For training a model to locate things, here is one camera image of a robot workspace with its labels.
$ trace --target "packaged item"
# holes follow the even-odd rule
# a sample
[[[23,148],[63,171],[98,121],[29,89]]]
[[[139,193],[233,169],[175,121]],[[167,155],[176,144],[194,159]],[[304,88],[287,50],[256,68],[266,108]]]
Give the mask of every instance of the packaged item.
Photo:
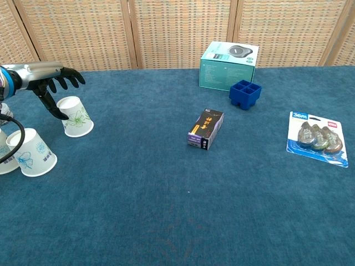
[[[338,121],[290,112],[288,152],[348,167],[342,124]]]
[[[229,91],[240,80],[252,82],[259,47],[212,42],[201,57],[200,86]]]
[[[187,143],[208,150],[223,123],[224,113],[206,108],[187,135]]]

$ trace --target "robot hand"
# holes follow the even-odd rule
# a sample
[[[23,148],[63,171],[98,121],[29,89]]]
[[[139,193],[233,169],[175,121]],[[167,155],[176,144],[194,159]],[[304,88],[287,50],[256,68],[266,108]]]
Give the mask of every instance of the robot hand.
[[[56,106],[47,86],[52,92],[57,92],[53,78],[65,90],[68,86],[64,78],[68,79],[76,88],[79,87],[78,81],[85,84],[85,80],[79,72],[72,68],[65,68],[60,62],[8,64],[0,66],[0,68],[0,102],[12,97],[18,90],[32,90],[47,110],[62,120],[68,120],[68,117]]]

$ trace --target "blue plastic container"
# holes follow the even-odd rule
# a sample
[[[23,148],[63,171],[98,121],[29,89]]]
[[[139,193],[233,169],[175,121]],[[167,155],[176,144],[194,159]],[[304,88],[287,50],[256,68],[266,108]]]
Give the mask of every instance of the blue plastic container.
[[[246,80],[241,80],[233,85],[229,91],[229,98],[233,105],[239,105],[243,110],[248,110],[260,97],[261,86]]]

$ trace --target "black cable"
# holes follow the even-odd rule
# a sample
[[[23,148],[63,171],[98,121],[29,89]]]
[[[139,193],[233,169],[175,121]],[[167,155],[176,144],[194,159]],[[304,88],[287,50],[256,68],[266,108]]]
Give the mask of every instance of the black cable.
[[[23,141],[24,141],[24,128],[23,128],[23,126],[21,125],[21,123],[19,121],[17,121],[16,119],[12,118],[11,116],[0,114],[0,120],[6,120],[6,121],[9,121],[9,122],[14,122],[16,125],[18,125],[18,127],[20,128],[20,132],[21,132],[20,141],[18,142],[16,147],[13,148],[12,151],[10,151],[8,154],[6,154],[4,157],[2,157],[0,159],[0,163],[2,163],[2,162],[5,162],[7,159],[9,159],[11,156],[13,156],[18,151],[18,149],[20,149],[20,147],[21,147],[21,145],[23,144]]]

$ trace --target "robotic arm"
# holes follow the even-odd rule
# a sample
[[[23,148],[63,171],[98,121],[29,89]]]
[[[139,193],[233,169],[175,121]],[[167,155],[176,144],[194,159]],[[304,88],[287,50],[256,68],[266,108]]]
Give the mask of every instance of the robotic arm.
[[[31,90],[39,97],[53,116],[61,120],[69,119],[56,106],[55,101],[47,90],[48,86],[52,92],[57,92],[53,78],[59,81],[65,90],[67,90],[68,86],[64,78],[68,79],[76,88],[79,87],[78,81],[81,84],[85,84],[85,80],[79,72],[72,68],[65,68],[60,62],[34,62],[0,66],[0,119],[14,122],[21,131],[18,145],[7,155],[0,158],[0,163],[14,155],[24,141],[24,128],[21,123],[10,116],[1,114],[1,102],[4,99],[14,96],[19,90]]]

